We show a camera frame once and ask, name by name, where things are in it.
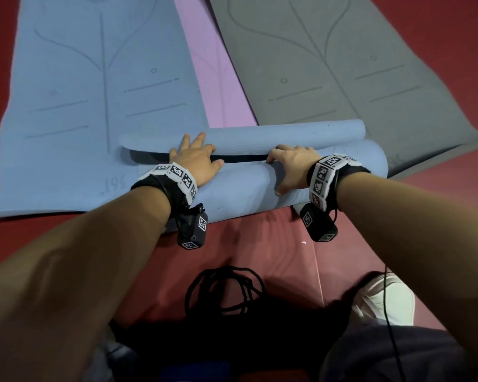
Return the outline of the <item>person's left hand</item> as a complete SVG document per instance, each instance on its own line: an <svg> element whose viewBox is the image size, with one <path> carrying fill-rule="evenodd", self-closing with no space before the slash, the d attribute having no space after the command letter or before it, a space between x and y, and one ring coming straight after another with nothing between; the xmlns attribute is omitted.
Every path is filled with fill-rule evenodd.
<svg viewBox="0 0 478 382"><path fill-rule="evenodd" d="M189 134L184 134L180 146L177 149L177 159L174 162L191 173L196 181L197 187L200 188L213 179L205 176L205 165L208 161L211 161L211 155L215 152L216 147L212 144L205 143L205 147L202 149L192 149L192 141Z"/></svg>

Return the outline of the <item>person's right hand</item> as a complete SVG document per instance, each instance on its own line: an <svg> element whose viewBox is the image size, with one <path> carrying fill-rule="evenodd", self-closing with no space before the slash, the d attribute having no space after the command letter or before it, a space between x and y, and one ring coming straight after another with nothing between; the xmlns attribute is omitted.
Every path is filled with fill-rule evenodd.
<svg viewBox="0 0 478 382"><path fill-rule="evenodd" d="M308 188L307 174L321 158L312 147L278 145L271 149L266 163L279 162L284 168L285 175L293 178L296 190Z"/></svg>

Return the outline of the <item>blue yoga mat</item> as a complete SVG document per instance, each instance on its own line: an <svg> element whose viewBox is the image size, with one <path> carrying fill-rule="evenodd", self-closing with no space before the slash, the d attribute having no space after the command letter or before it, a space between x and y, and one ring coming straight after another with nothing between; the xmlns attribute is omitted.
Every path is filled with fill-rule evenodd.
<svg viewBox="0 0 478 382"><path fill-rule="evenodd" d="M293 143L388 173L361 120L210 129L174 0L20 1L0 218L95 209L201 131L222 159Z"/></svg>

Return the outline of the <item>person's right forearm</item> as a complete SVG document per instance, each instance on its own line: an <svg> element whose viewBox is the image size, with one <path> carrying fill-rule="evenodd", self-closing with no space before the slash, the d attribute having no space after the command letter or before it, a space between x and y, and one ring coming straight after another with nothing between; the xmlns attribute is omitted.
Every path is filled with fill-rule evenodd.
<svg viewBox="0 0 478 382"><path fill-rule="evenodd" d="M337 188L338 206L478 364L478 209L370 173Z"/></svg>

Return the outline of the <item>person's left forearm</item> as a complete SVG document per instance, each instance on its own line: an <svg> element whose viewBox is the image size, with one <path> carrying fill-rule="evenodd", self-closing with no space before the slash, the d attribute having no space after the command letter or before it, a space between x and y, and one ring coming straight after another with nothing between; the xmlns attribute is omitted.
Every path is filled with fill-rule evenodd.
<svg viewBox="0 0 478 382"><path fill-rule="evenodd" d="M79 382L170 212L140 187L0 263L0 382Z"/></svg>

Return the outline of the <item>left marker wrist band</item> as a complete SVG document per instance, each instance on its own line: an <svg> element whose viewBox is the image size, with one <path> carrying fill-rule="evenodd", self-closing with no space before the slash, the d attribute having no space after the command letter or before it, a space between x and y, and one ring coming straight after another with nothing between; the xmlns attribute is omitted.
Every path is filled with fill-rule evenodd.
<svg viewBox="0 0 478 382"><path fill-rule="evenodd" d="M130 190L139 187L153 187L162 191L171 206L171 218L190 215L198 186L196 179L186 168L176 162L158 164L140 176Z"/></svg>

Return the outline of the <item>marker wrist band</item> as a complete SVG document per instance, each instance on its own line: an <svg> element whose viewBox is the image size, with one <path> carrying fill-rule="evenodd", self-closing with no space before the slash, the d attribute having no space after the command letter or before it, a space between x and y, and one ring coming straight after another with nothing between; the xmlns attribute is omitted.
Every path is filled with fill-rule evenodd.
<svg viewBox="0 0 478 382"><path fill-rule="evenodd" d="M139 187L153 187L162 191L171 206L171 218L190 215L198 186L196 179L186 168L176 162L158 164L140 176L130 190Z"/></svg>
<svg viewBox="0 0 478 382"><path fill-rule="evenodd" d="M318 160L306 176L310 203L327 214L338 210L338 184L354 173L371 171L348 155L332 154Z"/></svg>

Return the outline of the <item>right marker wrist band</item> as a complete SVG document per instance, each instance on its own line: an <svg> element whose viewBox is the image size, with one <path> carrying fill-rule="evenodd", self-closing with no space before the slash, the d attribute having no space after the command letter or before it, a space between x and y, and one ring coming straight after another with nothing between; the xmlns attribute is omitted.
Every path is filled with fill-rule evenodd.
<svg viewBox="0 0 478 382"><path fill-rule="evenodd" d="M354 173L371 171L348 155L332 154L318 160L306 176L310 203L327 214L338 210L338 184Z"/></svg>

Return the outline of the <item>purple yoga mat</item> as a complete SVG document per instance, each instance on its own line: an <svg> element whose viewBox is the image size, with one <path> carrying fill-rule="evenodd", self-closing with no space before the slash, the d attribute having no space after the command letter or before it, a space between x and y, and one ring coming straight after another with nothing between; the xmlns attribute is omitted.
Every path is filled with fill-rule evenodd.
<svg viewBox="0 0 478 382"><path fill-rule="evenodd" d="M257 121L206 0L174 0L191 52L210 128Z"/></svg>

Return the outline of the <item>white shoe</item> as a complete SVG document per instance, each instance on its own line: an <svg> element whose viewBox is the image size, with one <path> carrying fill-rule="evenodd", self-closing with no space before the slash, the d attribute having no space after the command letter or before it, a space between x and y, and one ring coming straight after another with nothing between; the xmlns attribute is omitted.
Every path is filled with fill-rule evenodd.
<svg viewBox="0 0 478 382"><path fill-rule="evenodd" d="M413 326L415 295L393 272L379 274L353 298L348 329L373 325Z"/></svg>

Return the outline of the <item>grey yoga mat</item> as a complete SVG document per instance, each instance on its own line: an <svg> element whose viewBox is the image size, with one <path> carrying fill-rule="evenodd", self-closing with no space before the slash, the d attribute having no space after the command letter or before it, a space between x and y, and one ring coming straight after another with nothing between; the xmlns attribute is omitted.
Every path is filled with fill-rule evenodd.
<svg viewBox="0 0 478 382"><path fill-rule="evenodd" d="M206 0L260 126L360 119L389 173L478 141L370 0Z"/></svg>

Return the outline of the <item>black bag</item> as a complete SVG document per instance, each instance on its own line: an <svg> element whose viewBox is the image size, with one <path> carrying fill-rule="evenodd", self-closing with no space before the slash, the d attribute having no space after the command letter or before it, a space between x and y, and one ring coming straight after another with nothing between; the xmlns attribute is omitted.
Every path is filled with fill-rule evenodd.
<svg viewBox="0 0 478 382"><path fill-rule="evenodd" d="M138 356L139 382L318 382L350 310L348 297L313 309L264 296L245 314L193 308L183 320L110 325Z"/></svg>

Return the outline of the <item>dark trousers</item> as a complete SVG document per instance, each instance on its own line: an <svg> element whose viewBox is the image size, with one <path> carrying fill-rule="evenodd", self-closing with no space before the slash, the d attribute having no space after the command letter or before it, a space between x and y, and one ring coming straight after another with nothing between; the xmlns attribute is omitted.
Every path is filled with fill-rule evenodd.
<svg viewBox="0 0 478 382"><path fill-rule="evenodd" d="M478 364L446 331L385 325L348 328L326 356L319 382L478 382Z"/></svg>

